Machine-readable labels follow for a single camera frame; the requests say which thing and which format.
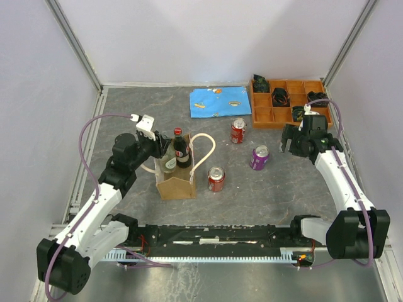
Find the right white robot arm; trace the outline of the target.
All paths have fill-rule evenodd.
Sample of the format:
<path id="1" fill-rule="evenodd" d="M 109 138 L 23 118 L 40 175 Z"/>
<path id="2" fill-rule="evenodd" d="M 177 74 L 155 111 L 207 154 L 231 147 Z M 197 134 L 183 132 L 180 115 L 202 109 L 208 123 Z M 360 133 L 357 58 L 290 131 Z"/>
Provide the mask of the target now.
<path id="1" fill-rule="evenodd" d="M 326 222 L 299 215 L 289 230 L 290 241 L 303 246 L 311 239 L 327 247 L 333 259 L 366 259 L 383 254 L 390 226 L 386 210 L 378 210 L 360 189 L 350 171 L 339 140 L 328 131 L 324 115 L 305 115 L 299 126 L 286 124 L 281 152 L 308 158 L 321 173 L 334 201 L 337 216 Z"/>

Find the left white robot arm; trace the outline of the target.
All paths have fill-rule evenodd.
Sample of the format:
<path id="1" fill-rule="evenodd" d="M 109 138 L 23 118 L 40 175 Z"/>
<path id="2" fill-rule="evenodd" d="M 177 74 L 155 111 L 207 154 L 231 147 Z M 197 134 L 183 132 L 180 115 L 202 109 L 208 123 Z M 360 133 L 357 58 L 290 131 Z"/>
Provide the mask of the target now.
<path id="1" fill-rule="evenodd" d="M 170 139 L 154 132 L 148 138 L 138 131 L 115 138 L 112 155 L 96 188 L 74 219 L 53 239 L 37 246 L 38 278 L 48 286 L 77 294 L 86 285 L 95 265 L 117 245 L 133 245 L 139 239 L 137 220 L 116 215 L 102 231 L 98 228 L 107 214 L 133 186 L 136 170 L 149 158 L 162 158 Z"/>

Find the brown canvas bag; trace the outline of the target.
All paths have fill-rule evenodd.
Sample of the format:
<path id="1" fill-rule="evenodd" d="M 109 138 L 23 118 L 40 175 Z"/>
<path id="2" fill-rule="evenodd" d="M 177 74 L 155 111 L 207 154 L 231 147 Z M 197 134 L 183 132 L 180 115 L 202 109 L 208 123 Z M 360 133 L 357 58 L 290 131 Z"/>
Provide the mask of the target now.
<path id="1" fill-rule="evenodd" d="M 197 138 L 207 138 L 211 141 L 211 149 L 198 162 L 194 160 L 194 142 Z M 184 136 L 185 142 L 190 147 L 191 166 L 185 169 L 175 168 L 172 173 L 164 173 L 154 159 L 154 169 L 142 164 L 143 170 L 154 174 L 156 178 L 156 188 L 162 200 L 193 199 L 196 198 L 196 170 L 211 156 L 215 150 L 216 142 L 212 136 L 206 133 L 198 133 L 191 136 L 190 133 Z"/>

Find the purple soda can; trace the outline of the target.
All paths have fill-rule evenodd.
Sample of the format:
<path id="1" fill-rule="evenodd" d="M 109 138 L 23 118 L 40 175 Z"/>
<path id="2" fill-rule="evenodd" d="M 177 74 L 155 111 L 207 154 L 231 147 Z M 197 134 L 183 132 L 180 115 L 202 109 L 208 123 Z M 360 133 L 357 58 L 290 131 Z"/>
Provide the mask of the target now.
<path id="1" fill-rule="evenodd" d="M 270 156 L 270 151 L 265 145 L 258 145 L 253 149 L 250 167 L 255 171 L 263 170 Z"/>

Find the cola glass bottle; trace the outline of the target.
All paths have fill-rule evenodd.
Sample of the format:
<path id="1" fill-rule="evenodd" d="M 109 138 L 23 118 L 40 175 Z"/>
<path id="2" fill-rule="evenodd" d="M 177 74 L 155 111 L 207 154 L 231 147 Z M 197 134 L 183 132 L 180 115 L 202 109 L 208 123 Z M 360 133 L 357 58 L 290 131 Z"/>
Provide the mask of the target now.
<path id="1" fill-rule="evenodd" d="M 179 127 L 174 129 L 173 148 L 176 153 L 177 166 L 182 169 L 188 168 L 191 165 L 190 150 L 184 139 L 182 129 Z"/>

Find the clear green-cap glass bottle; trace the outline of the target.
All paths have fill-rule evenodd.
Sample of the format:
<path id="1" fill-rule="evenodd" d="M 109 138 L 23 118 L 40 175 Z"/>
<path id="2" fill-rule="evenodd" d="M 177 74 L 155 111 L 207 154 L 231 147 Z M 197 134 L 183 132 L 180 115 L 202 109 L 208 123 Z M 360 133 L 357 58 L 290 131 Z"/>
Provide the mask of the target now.
<path id="1" fill-rule="evenodd" d="M 166 150 L 166 153 L 159 159 L 159 167 L 163 173 L 170 174 L 176 168 L 176 152 L 171 142 Z"/>

